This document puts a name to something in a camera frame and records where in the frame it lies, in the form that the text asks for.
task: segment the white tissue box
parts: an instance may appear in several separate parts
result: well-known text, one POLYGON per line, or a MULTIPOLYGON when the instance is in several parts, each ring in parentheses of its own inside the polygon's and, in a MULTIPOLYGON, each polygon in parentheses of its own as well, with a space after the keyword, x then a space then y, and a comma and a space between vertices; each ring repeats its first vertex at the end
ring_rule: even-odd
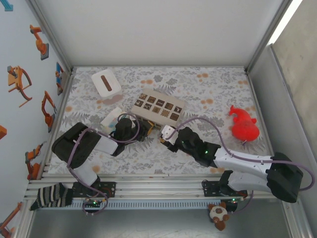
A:
POLYGON ((95 73, 91 79, 103 99, 111 99, 122 94, 121 86, 110 69, 95 73))

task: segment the table surface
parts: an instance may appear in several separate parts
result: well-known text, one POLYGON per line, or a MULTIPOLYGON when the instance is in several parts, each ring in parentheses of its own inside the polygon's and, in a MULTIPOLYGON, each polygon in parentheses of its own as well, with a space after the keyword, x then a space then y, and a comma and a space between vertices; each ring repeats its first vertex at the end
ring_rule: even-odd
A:
MULTIPOLYGON (((244 146, 231 134, 230 106, 247 110, 257 118, 251 87, 242 67, 109 67, 122 87, 122 97, 102 100, 91 76, 107 67, 79 67, 74 74, 70 94, 58 136, 81 121, 103 131, 100 122, 116 107, 129 112, 144 88, 154 89, 186 102, 180 123, 201 116, 212 120, 220 129, 229 149, 257 155, 268 155, 269 149, 260 128, 260 136, 244 146)), ((188 124, 202 140, 220 144, 215 129, 206 122, 188 124)), ((210 174, 224 168, 206 168, 178 151, 172 153, 160 144, 159 131, 154 130, 144 142, 126 147, 117 157, 94 150, 89 163, 98 174, 210 174)), ((66 163, 52 155, 49 173, 67 174, 66 163)))

